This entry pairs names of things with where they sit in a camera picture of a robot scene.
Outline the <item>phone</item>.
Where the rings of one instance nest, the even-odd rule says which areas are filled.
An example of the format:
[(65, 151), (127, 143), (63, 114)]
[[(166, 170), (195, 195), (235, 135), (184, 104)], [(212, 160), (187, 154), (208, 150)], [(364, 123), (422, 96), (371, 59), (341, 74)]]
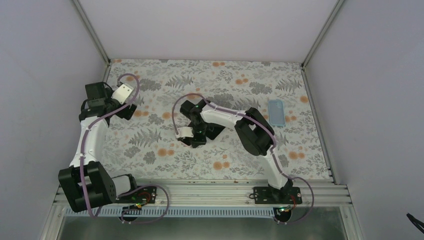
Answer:
[(208, 123), (205, 136), (210, 140), (214, 140), (225, 128), (225, 126), (219, 124)]

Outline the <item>light blue phone case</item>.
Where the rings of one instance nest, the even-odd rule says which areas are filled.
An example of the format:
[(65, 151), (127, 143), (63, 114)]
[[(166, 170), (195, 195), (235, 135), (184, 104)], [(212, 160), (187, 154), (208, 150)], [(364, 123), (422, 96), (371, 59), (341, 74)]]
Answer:
[(270, 99), (268, 101), (269, 123), (276, 127), (285, 127), (286, 118), (284, 104), (280, 99)]

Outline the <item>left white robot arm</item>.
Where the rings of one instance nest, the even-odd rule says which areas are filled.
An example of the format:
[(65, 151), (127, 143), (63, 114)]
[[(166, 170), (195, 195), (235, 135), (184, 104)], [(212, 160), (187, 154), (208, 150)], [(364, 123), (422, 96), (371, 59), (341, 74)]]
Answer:
[(111, 177), (101, 163), (111, 118), (130, 120), (137, 108), (126, 102), (134, 88), (122, 83), (112, 89), (105, 82), (96, 82), (85, 85), (85, 91), (86, 99), (78, 116), (78, 147), (69, 167), (58, 173), (68, 204), (76, 213), (112, 204), (118, 196), (128, 203), (134, 202), (140, 191), (131, 174)]

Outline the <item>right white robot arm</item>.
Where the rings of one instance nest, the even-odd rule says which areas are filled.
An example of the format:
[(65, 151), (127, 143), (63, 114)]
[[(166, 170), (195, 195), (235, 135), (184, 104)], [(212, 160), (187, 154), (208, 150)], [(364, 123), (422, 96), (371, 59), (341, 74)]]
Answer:
[(249, 154), (262, 159), (268, 186), (255, 188), (250, 194), (256, 204), (299, 202), (296, 199), (299, 190), (282, 172), (273, 155), (276, 147), (275, 132), (256, 108), (241, 111), (214, 105), (208, 100), (200, 100), (197, 104), (186, 100), (179, 111), (190, 120), (190, 123), (175, 130), (178, 141), (197, 148), (205, 145), (208, 140), (214, 140), (228, 128), (237, 133), (242, 146)]

